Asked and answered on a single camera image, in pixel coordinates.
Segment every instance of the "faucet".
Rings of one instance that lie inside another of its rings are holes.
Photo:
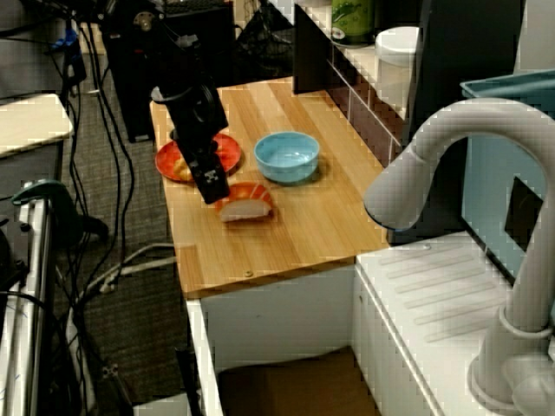
[[[526,104],[476,98],[444,107],[371,184],[364,207],[379,225],[401,231],[418,220],[443,153],[484,133],[522,146],[541,166],[545,201],[506,305],[468,370],[474,398],[504,415],[555,416],[555,367],[547,349],[555,301],[555,120]]]

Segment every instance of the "blue bowl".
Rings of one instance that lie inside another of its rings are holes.
[[[268,179],[291,184],[307,179],[318,167],[318,142],[307,134],[270,134],[254,146],[258,170]]]

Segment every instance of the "green can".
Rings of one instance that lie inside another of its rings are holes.
[[[373,0],[332,0],[331,41],[343,48],[374,42]]]

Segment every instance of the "blue bin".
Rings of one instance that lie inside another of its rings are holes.
[[[467,81],[461,86],[466,98],[520,101],[555,119],[555,70]],[[515,177],[544,198],[544,174],[521,147],[498,137],[470,138],[462,217],[516,277],[525,253],[505,232]]]

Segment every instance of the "red plate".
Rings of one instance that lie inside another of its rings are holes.
[[[222,162],[222,166],[226,172],[229,172],[237,165],[241,159],[241,148],[237,141],[226,134],[218,133],[214,136],[214,140],[218,143],[216,154]],[[186,182],[173,173],[173,165],[175,161],[181,157],[181,152],[177,147],[177,143],[173,140],[166,143],[157,153],[155,158],[156,169],[166,178],[177,182]]]

